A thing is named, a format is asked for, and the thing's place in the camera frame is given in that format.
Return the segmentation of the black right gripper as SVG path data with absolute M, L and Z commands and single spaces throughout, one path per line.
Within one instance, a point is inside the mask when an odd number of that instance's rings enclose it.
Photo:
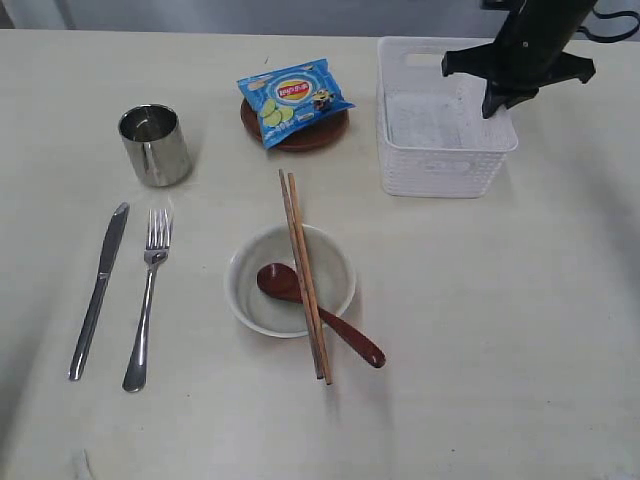
M 587 83 L 595 75 L 591 59 L 564 51 L 595 5 L 580 0 L 516 1 L 493 42 L 448 51 L 442 74 L 465 73 L 489 81 L 481 112 L 491 118 L 499 108 L 533 99 L 542 86 L 571 79 Z

